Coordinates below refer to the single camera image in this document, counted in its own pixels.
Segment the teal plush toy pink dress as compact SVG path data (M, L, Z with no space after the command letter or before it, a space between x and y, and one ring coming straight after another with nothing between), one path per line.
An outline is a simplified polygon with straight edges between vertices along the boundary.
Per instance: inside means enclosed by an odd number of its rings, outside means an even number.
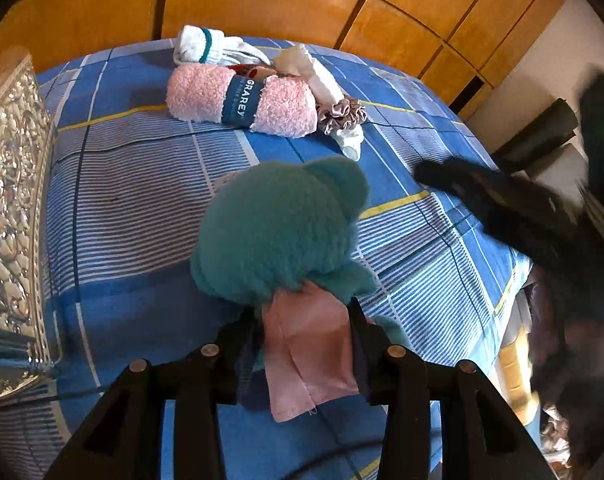
M254 369L288 422L358 385L348 304L378 283L353 257L369 184L356 162L260 162L217 179L190 257L200 292L252 307Z

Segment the pink towel with label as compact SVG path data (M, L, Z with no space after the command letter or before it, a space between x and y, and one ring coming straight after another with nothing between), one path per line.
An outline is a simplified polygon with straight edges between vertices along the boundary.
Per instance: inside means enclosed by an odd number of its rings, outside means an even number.
M214 122L270 136L296 139L317 129L315 98L298 77L255 79L225 66L185 64L168 78L166 105L182 122Z

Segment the white sock with teal stripe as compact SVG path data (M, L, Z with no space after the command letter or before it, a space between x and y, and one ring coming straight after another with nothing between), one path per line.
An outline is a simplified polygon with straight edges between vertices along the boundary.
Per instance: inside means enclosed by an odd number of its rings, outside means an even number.
M218 29L185 25L174 41L173 61L176 65L238 64L275 67L274 61L262 50L237 36L226 36Z

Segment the red snowman christmas sock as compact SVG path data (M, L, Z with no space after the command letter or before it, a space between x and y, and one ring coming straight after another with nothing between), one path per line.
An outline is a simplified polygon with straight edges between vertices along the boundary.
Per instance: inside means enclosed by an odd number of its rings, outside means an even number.
M277 76L278 70L272 66L261 64L236 64L229 66L238 76L253 79L255 81L264 81L270 76Z

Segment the wooden wardrobe panelling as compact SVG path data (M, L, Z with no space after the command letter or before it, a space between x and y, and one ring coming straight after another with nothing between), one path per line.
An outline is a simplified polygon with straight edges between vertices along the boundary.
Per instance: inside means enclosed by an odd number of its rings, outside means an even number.
M16 0L0 18L0 52L25 47L36 68L48 70L194 24L370 58L419 78L468 117L565 1Z

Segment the blue plaid bed sheet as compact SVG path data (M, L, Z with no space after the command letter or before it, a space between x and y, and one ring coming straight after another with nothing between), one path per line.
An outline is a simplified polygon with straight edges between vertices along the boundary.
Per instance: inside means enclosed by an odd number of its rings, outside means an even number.
M276 140L182 124L160 109L172 41L105 50L42 73L36 88L59 127L45 270L63 343L63 371L0 408L0 457L38 479L125 361L178 358L222 311L195 289L187 256L214 181L264 160L329 155L326 136ZM457 155L491 163L462 121L421 81L319 46L311 54L369 119L360 166L372 196L356 255L379 278L362 306L395 318L410 348L492 373L530 262L485 235L461 203L424 192L409 169Z

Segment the ornate gold tissue box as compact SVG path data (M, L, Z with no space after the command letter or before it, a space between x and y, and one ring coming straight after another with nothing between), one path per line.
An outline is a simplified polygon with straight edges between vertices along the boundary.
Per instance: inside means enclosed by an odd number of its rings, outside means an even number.
M45 220L55 136L32 56L8 49L0 54L0 403L38 385L60 359Z

